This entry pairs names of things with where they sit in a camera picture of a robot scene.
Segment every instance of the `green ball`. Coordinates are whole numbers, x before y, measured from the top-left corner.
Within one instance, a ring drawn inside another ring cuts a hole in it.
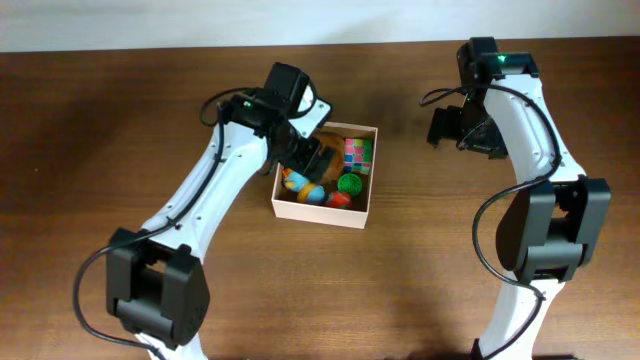
[[[362,191],[362,180],[356,174],[344,174],[338,180],[338,190],[357,196]]]

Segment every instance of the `orange ball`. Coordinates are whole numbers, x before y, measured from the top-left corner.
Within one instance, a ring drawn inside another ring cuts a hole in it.
[[[334,191],[329,195],[326,205],[335,209],[349,209],[351,207],[351,196],[346,192]]]

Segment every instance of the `black motor joint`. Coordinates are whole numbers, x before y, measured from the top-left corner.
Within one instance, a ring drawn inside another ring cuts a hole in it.
[[[313,88],[309,77],[300,69],[276,63],[264,88],[247,90],[222,104],[221,120],[247,126],[256,136],[266,137],[270,161],[279,162],[317,182],[326,172],[335,151],[322,149],[316,138],[300,136],[288,121],[302,117],[310,110],[299,111],[308,86]]]

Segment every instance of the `brown toy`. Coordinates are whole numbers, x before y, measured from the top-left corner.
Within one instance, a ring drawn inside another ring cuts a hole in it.
[[[322,153],[326,147],[330,147],[336,152],[331,159],[331,163],[329,164],[327,171],[324,173],[318,184],[328,184],[333,181],[338,181],[340,175],[342,175],[342,169],[344,168],[344,138],[333,133],[318,133],[315,134],[314,137],[322,143],[320,153]]]

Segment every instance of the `white wall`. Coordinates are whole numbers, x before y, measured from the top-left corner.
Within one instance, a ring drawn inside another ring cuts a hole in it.
[[[640,0],[0,2],[0,51],[640,34]]]

